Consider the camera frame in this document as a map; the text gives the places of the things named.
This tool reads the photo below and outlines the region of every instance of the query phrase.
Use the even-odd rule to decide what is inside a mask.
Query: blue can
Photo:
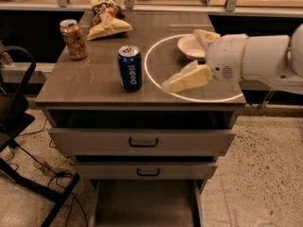
[[[127,91],[137,91],[142,86],[141,54],[133,45],[124,45],[118,51],[121,84]]]

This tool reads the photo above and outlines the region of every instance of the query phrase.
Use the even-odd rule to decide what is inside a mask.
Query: snack bag
[[[91,6],[94,17],[87,35],[88,41],[133,30],[133,27],[124,21],[121,7],[113,0],[91,0]]]

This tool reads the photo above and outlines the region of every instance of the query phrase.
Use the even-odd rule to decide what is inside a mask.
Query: drawer handle
[[[160,169],[158,168],[156,172],[154,173],[141,173],[140,169],[136,169],[136,174],[140,177],[157,177],[160,175]]]
[[[154,144],[134,144],[133,139],[129,138],[129,145],[132,148],[155,148],[158,146],[159,140],[158,138],[154,139]]]

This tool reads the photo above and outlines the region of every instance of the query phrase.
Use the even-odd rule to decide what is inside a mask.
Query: speckled floor
[[[45,117],[37,109],[27,132],[44,128]],[[18,143],[34,156],[44,157],[55,171],[75,173],[70,159],[61,155],[47,133],[18,137]],[[303,226],[303,109],[268,107],[265,116],[248,106],[234,127],[236,137],[201,195],[204,227],[301,227]],[[1,157],[33,181],[47,185],[53,173],[43,173],[19,148],[5,149]],[[65,185],[68,179],[59,179]],[[56,181],[50,187],[61,190]],[[92,185],[80,179],[74,189],[89,220],[95,197]],[[53,206],[41,196],[12,183],[0,173],[0,226],[41,226]],[[54,227],[86,226],[75,198],[70,197],[56,216]]]

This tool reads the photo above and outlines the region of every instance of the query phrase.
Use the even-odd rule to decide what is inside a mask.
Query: bowl
[[[191,61],[205,59],[205,49],[198,43],[193,34],[182,37],[178,42],[178,47]]]

